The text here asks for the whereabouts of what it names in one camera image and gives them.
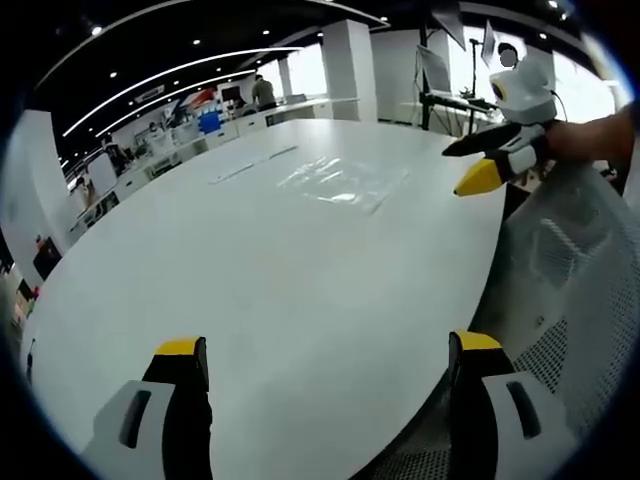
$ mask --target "table surface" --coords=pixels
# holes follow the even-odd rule
[[[468,327],[504,189],[458,198],[450,137],[295,120],[203,153],[90,229],[27,321],[33,388],[80,452],[155,349],[207,338],[214,478],[348,478],[416,414]]]

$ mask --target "linear ceiling light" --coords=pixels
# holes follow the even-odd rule
[[[238,56],[238,55],[248,55],[248,54],[251,54],[251,53],[268,53],[268,52],[295,52],[295,51],[298,51],[298,50],[302,50],[302,48],[301,47],[254,48],[254,49],[251,49],[251,50],[242,50],[242,51],[239,51],[239,52],[230,52],[230,53],[223,53],[221,55],[214,55],[213,57],[201,58],[200,60],[194,60],[193,62],[185,63],[183,65],[178,65],[177,67],[170,68],[169,70],[165,70],[164,72],[160,72],[160,73],[158,73],[158,74],[156,74],[156,75],[154,75],[152,77],[149,77],[146,80],[142,80],[141,82],[138,82],[135,85],[130,86],[129,88],[125,88],[120,93],[117,93],[113,97],[109,98],[108,100],[105,100],[100,105],[98,105],[96,108],[94,108],[89,113],[87,113],[84,117],[82,117],[80,120],[78,120],[76,123],[74,123],[69,128],[69,130],[67,130],[66,132],[64,132],[62,134],[62,136],[66,137],[71,132],[73,132],[78,126],[80,126],[85,120],[87,120],[91,115],[93,115],[94,113],[98,112],[102,108],[106,107],[107,105],[109,105],[114,100],[117,100],[118,98],[122,97],[123,95],[126,95],[131,90],[134,90],[134,89],[144,85],[145,83],[153,82],[154,80],[157,80],[160,77],[164,77],[165,75],[169,75],[170,73],[177,72],[178,70],[182,70],[183,68],[193,67],[194,65],[199,65],[200,63],[211,62],[213,60],[220,60],[221,58],[235,57],[235,56]]]
[[[140,107],[140,108],[136,108],[134,111],[132,111],[131,113],[127,113],[124,117],[122,117],[119,120],[116,120],[115,122],[113,122],[111,125],[109,125],[107,128],[105,128],[104,130],[102,130],[100,133],[98,133],[96,135],[96,138],[98,138],[99,136],[101,136],[103,133],[108,132],[109,130],[111,130],[113,127],[115,127],[116,125],[118,125],[120,122],[123,122],[124,120],[126,120],[129,117],[132,117],[133,115],[135,115],[136,113],[144,110],[145,108],[154,105],[158,102],[161,102],[163,100],[167,100],[168,98],[171,98],[173,95],[177,94],[177,93],[182,93],[182,92],[186,92],[187,90],[194,88],[194,87],[198,87],[200,85],[204,85],[206,83],[211,83],[211,82],[215,82],[218,80],[224,80],[225,78],[232,78],[232,77],[239,77],[241,75],[249,75],[251,73],[256,73],[255,70],[245,70],[243,72],[238,72],[238,73],[230,73],[228,75],[222,75],[221,77],[215,77],[215,78],[210,78],[209,80],[205,80],[204,82],[198,82],[198,83],[194,83],[193,85],[189,85],[188,87],[184,87],[181,88],[180,90],[176,90],[175,92],[171,92],[168,93],[167,95],[164,95],[160,98],[156,98],[155,100],[150,101],[149,103],[147,103],[146,105]]]

